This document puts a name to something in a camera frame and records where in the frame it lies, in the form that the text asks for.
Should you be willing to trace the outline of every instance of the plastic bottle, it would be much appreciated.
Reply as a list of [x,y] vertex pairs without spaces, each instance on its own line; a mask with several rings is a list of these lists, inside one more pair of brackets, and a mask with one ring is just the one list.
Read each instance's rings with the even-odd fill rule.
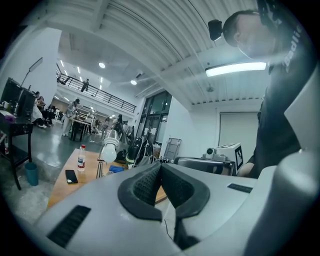
[[4,139],[4,151],[5,151],[5,154],[6,154],[6,155],[9,154],[9,142],[8,142],[8,137],[5,137],[5,139]]
[[81,145],[78,154],[78,172],[84,172],[86,166],[86,145]]

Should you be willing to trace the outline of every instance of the ceiling light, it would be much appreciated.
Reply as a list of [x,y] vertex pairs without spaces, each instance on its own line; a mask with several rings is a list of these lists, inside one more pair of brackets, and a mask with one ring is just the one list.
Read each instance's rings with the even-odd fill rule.
[[231,64],[219,67],[208,67],[205,69],[205,73],[208,77],[218,76],[227,73],[240,72],[240,71],[252,71],[252,70],[265,70],[267,63],[265,62],[249,62]]

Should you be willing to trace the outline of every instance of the white machine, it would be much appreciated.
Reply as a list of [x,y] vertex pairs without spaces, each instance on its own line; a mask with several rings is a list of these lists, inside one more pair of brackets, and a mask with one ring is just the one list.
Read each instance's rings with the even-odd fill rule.
[[241,143],[226,144],[218,147],[209,147],[202,158],[219,162],[234,162],[235,176],[244,164]]

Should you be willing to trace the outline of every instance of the gray floor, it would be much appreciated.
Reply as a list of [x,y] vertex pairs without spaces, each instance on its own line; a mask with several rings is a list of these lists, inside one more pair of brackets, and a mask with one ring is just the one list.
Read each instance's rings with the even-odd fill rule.
[[[82,142],[70,141],[62,137],[61,123],[54,123],[53,127],[42,129],[35,127],[31,136],[32,161],[37,165],[39,185],[31,186],[25,176],[24,165],[17,170],[21,190],[18,190],[11,171],[10,163],[0,157],[0,184],[1,191],[11,211],[33,224],[47,208],[54,184],[66,161],[74,149],[85,144],[87,151],[99,152],[101,149],[100,137],[85,136]],[[13,144],[27,150],[28,137],[18,136]]]

